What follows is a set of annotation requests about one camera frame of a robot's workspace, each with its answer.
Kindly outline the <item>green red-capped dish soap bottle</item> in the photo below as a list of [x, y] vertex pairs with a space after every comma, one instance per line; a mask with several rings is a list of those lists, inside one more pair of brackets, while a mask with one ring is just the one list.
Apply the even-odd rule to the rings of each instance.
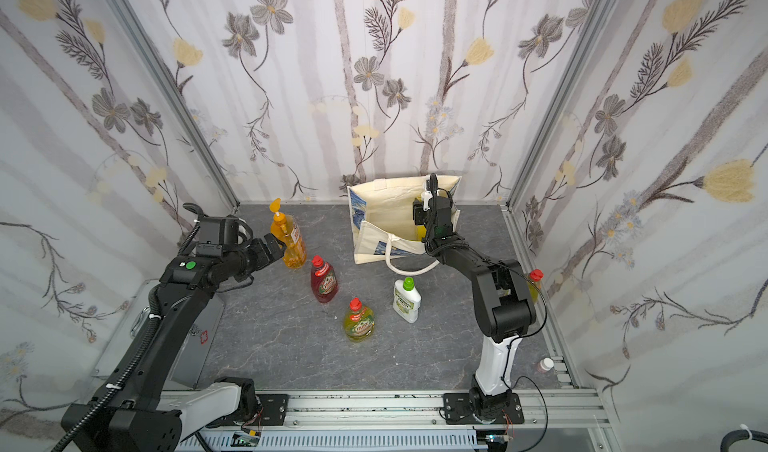
[[360, 342], [370, 337], [375, 330], [375, 314], [359, 298], [349, 303], [349, 310], [343, 320], [343, 329], [347, 338]]

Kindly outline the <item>cream canvas starry-night shopping bag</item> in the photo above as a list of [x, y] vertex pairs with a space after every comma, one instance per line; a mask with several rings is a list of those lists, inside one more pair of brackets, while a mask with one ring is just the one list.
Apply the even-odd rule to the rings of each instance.
[[433, 261], [419, 270], [402, 270], [392, 261], [426, 253], [423, 226], [413, 219], [427, 191], [426, 176], [376, 179], [347, 188], [347, 197], [357, 265], [385, 262], [401, 276], [422, 275], [439, 265]]

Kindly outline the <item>yellow pump dish soap bottle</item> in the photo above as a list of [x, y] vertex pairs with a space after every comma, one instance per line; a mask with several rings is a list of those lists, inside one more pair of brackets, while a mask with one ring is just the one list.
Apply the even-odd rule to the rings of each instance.
[[426, 236], [426, 223], [428, 219], [428, 212], [422, 210], [422, 201], [420, 196], [415, 198], [412, 204], [413, 221], [416, 227], [416, 233], [419, 240], [422, 240]]

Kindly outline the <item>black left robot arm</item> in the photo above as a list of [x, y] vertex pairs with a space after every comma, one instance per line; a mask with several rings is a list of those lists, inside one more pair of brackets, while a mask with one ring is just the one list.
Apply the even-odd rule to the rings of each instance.
[[182, 413], [163, 411], [161, 393], [198, 316], [221, 283], [242, 280], [280, 260], [284, 242], [273, 234], [231, 247], [206, 245], [206, 253], [170, 261], [149, 292], [149, 314], [139, 335], [106, 382], [86, 404], [72, 404], [54, 445], [63, 451], [172, 451], [186, 438]]

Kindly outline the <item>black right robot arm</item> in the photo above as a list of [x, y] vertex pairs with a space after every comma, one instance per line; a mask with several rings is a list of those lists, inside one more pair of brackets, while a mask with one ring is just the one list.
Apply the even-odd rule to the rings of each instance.
[[426, 253], [470, 282], [484, 343], [468, 392], [469, 415], [492, 423], [512, 404], [512, 362], [537, 314], [519, 263], [495, 259], [473, 248], [454, 231], [452, 208], [449, 197], [427, 194], [413, 201], [413, 220], [425, 228], [422, 243]]

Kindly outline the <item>white green-capped soap bottle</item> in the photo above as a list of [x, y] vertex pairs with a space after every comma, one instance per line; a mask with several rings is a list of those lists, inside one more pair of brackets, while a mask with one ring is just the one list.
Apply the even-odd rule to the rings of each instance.
[[406, 322], [415, 323], [418, 320], [421, 306], [419, 294], [413, 277], [398, 279], [393, 288], [393, 310]]

